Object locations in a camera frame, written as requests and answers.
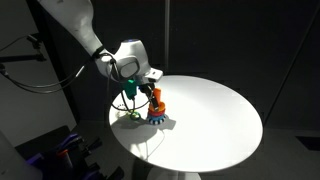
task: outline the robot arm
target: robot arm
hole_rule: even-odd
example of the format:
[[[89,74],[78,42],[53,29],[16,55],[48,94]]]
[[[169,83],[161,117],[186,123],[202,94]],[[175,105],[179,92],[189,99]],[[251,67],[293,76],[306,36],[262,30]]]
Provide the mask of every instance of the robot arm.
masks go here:
[[[85,50],[92,56],[101,47],[100,40],[92,29],[93,7],[90,0],[38,0]],[[101,56],[96,60],[100,73],[116,81],[135,79],[138,85],[158,82],[163,72],[150,67],[147,53],[141,41],[127,40],[121,43],[116,54],[100,49]],[[116,61],[119,79],[111,73],[111,59]]]

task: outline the white tabletop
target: white tabletop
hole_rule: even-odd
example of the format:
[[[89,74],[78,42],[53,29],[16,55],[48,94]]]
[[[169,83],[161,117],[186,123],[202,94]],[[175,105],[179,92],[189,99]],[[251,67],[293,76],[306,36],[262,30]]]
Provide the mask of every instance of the white tabletop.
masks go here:
[[[262,138],[254,107],[240,94],[219,83],[189,76],[164,76],[162,89],[168,118],[161,125],[117,117],[109,122],[118,141],[135,156],[153,165],[184,172],[209,172],[248,158]],[[138,91],[136,107],[147,101]],[[122,103],[119,95],[114,105]],[[146,119],[148,106],[138,110]]]

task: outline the colorful toy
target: colorful toy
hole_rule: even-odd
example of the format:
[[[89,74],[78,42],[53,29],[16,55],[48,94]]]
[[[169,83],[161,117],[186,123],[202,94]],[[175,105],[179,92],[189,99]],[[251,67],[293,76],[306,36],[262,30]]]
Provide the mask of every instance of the colorful toy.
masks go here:
[[[159,108],[158,108],[158,111],[156,111],[154,109],[153,105],[150,103],[149,109],[148,109],[147,120],[152,125],[158,125],[158,124],[163,123],[164,120],[166,119],[166,115],[165,115],[166,105],[164,102],[161,101],[161,89],[160,88],[155,88],[153,90],[153,95],[155,96],[155,98],[158,102]]]

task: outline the floor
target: floor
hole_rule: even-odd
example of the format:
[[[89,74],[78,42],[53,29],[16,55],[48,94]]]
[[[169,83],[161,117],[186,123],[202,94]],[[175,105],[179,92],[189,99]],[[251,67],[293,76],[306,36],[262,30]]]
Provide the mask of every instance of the floor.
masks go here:
[[[105,175],[120,166],[125,180],[144,180],[149,165],[125,150],[115,139],[110,127],[103,122],[84,121],[73,130],[88,143],[100,137],[103,146],[86,160],[97,162]],[[210,173],[200,173],[202,180],[317,180],[320,179],[320,151],[308,150],[296,136],[320,137],[320,132],[264,129],[257,151],[239,165]]]

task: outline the wire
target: wire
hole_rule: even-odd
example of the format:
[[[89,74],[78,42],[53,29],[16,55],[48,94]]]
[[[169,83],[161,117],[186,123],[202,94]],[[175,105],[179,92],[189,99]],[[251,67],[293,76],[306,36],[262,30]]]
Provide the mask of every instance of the wire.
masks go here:
[[[74,73],[72,73],[71,75],[69,75],[66,79],[58,82],[58,83],[55,83],[55,84],[49,84],[49,85],[43,85],[43,86],[32,86],[32,85],[27,85],[27,84],[23,84],[23,83],[20,83],[14,79],[12,79],[8,74],[2,74],[5,78],[7,78],[9,81],[11,81],[14,85],[16,85],[17,87],[25,90],[25,91],[28,91],[28,92],[31,92],[31,93],[37,93],[37,94],[50,94],[50,93],[55,93],[55,92],[58,92],[58,91],[61,91],[62,89],[66,88],[67,86],[69,86],[71,83],[73,83],[77,77],[79,77],[79,75],[82,73],[82,70],[83,68],[85,68],[85,66],[89,63],[89,61],[86,61],[82,66],[81,68],[78,70],[78,71],[75,71]],[[71,79],[68,83],[66,83],[65,85],[63,85],[61,88],[59,89],[55,89],[55,90],[50,90],[50,91],[35,91],[35,90],[31,90],[31,89],[28,89],[28,88],[45,88],[45,87],[52,87],[52,86],[56,86],[56,85],[59,85],[61,84],[61,82],[65,82],[67,80]]]
[[[77,77],[74,77],[71,81],[69,81],[67,84],[65,84],[64,86],[62,86],[61,88],[59,89],[56,89],[56,90],[51,90],[51,91],[34,91],[34,90],[31,90],[31,89],[28,89],[24,86],[21,86],[20,84],[16,83],[15,80],[11,79],[9,76],[5,76],[8,80],[10,80],[14,85],[16,85],[17,87],[23,89],[23,90],[26,90],[28,92],[31,92],[31,93],[37,93],[37,94],[50,94],[50,93],[55,93],[55,92],[58,92],[58,91],[61,91],[62,89],[66,88],[67,86],[69,86],[71,83],[73,83]]]
[[[20,86],[24,86],[24,87],[28,87],[28,88],[48,88],[48,87],[53,87],[53,86],[61,85],[62,83],[68,81],[71,78],[77,78],[80,75],[80,73],[82,72],[82,69],[88,64],[88,62],[89,62],[88,60],[85,61],[79,68],[74,70],[68,77],[66,77],[65,79],[63,79],[63,80],[61,80],[59,82],[53,83],[53,84],[48,84],[48,85],[29,85],[29,84],[18,82],[18,81],[13,80],[13,79],[11,79],[11,81],[14,81],[14,83],[16,83],[16,84],[18,84]]]
[[[17,38],[16,40],[12,41],[11,43],[9,43],[8,45],[6,45],[5,47],[1,48],[0,49],[0,52],[7,49],[8,47],[10,47],[11,45],[13,45],[14,43],[16,43],[17,41],[23,39],[23,38],[26,38],[27,36],[21,36],[19,38]]]

